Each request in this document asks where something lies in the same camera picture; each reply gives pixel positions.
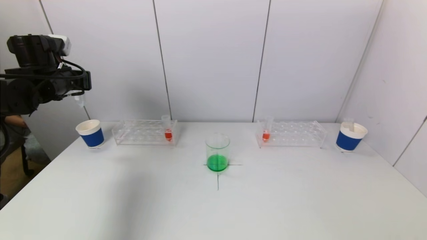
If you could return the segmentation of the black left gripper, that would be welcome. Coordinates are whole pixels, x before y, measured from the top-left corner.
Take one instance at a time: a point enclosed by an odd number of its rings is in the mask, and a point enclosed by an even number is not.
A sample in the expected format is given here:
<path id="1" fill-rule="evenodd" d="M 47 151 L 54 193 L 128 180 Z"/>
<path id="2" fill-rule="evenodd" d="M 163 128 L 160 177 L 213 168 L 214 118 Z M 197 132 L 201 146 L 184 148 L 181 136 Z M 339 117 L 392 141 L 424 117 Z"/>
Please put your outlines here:
<path id="1" fill-rule="evenodd" d="M 91 73 L 86 71 L 83 77 L 78 79 L 54 79 L 51 80 L 54 89 L 54 95 L 83 95 L 86 91 L 92 89 Z"/>

